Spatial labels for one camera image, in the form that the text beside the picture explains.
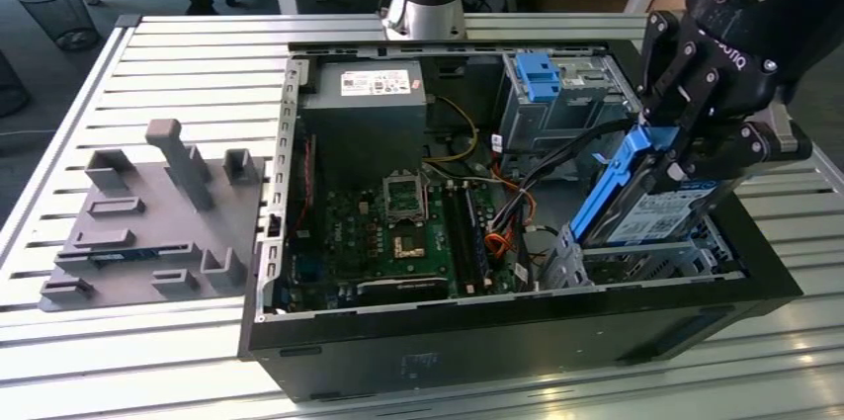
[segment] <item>slotted metal table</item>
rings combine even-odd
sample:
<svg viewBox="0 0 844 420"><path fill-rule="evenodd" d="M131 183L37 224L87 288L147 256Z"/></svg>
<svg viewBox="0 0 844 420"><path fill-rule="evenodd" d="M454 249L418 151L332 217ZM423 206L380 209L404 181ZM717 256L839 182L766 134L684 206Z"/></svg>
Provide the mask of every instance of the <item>slotted metal table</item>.
<svg viewBox="0 0 844 420"><path fill-rule="evenodd" d="M626 39L644 16L475 15L479 40ZM372 41L370 16L143 18L115 29L0 232L0 417L818 418L844 414L844 179L820 151L750 180L741 200L805 296L668 362L294 404L235 359L242 297L44 313L95 148L159 161L149 119L176 118L206 158L267 159L290 42Z"/></svg>

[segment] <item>white label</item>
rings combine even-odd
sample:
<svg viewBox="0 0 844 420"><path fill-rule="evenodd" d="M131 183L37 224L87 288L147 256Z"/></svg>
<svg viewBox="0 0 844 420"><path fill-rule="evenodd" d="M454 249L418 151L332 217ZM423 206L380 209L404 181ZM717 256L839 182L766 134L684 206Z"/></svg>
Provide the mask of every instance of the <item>white label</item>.
<svg viewBox="0 0 844 420"><path fill-rule="evenodd" d="M501 135L497 133L491 135L491 151L495 153L501 153L503 151L503 138L501 138Z"/></svg>
<svg viewBox="0 0 844 420"><path fill-rule="evenodd" d="M348 71L340 76L342 96L386 96L410 94L406 69L391 71Z"/></svg>
<svg viewBox="0 0 844 420"><path fill-rule="evenodd" d="M668 237L690 214L690 204L712 193L714 187L712 184L712 187L705 189L645 195L628 212L606 242L632 242Z"/></svg>
<svg viewBox="0 0 844 420"><path fill-rule="evenodd" d="M92 255L91 260L123 260L124 257L120 254L100 254Z"/></svg>
<svg viewBox="0 0 844 420"><path fill-rule="evenodd" d="M525 268L522 264L518 264L518 263L514 264L513 273L515 274L515 277L521 279L522 282L527 283L527 269Z"/></svg>

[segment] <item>green motherboard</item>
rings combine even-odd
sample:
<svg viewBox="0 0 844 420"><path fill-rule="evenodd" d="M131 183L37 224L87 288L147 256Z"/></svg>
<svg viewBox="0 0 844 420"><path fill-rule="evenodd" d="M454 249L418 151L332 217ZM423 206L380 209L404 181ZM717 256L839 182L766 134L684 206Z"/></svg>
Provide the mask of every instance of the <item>green motherboard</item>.
<svg viewBox="0 0 844 420"><path fill-rule="evenodd" d="M462 258L453 253L458 235L447 206L457 202L450 198L455 192L471 193L473 220L483 227L494 215L490 188L457 188L451 183L422 186L414 178L396 178L388 188L384 183L383 188L327 194L322 249L298 254L294 262L299 309L343 307L354 286L378 281L437 279L442 283L445 279L447 297L511 291L513 273L502 261L501 265L491 261L482 284L467 292L467 264L481 257L485 262L485 249L481 243L479 254Z"/></svg>

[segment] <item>sticker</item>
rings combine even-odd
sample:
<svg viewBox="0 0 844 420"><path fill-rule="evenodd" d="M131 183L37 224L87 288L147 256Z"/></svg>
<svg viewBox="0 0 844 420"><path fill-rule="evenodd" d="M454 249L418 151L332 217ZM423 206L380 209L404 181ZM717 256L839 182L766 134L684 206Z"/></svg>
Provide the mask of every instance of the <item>sticker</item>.
<svg viewBox="0 0 844 420"><path fill-rule="evenodd" d="M497 133L491 135L491 151L495 153L501 153L503 151L503 138Z"/></svg>
<svg viewBox="0 0 844 420"><path fill-rule="evenodd" d="M391 94L410 94L410 76L406 69L348 71L340 76L342 96L386 96Z"/></svg>
<svg viewBox="0 0 844 420"><path fill-rule="evenodd" d="M439 363L439 353L408 354L400 358L399 375L404 379L418 379L434 370Z"/></svg>
<svg viewBox="0 0 844 420"><path fill-rule="evenodd" d="M522 282L527 283L527 269L525 268L522 264L518 264L518 263L514 264L513 273L515 274L515 277L521 279Z"/></svg>
<svg viewBox="0 0 844 420"><path fill-rule="evenodd" d="M89 257L91 260L123 260L124 258L120 254L100 254Z"/></svg>
<svg viewBox="0 0 844 420"><path fill-rule="evenodd" d="M609 235L606 242L666 238L690 214L692 204L712 193L713 181L689 182L678 191L645 195Z"/></svg>

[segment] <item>mesh trash can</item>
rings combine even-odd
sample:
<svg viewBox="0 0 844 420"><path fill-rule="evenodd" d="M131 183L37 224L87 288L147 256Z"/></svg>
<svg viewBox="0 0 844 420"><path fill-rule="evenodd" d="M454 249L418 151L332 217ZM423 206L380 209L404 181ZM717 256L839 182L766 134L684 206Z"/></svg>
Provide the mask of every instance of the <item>mesh trash can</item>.
<svg viewBox="0 0 844 420"><path fill-rule="evenodd" d="M17 0L55 45L65 51L91 49L100 41L81 0Z"/></svg>
<svg viewBox="0 0 844 420"><path fill-rule="evenodd" d="M17 112L29 102L29 93L24 89L12 64L0 52L0 117Z"/></svg>

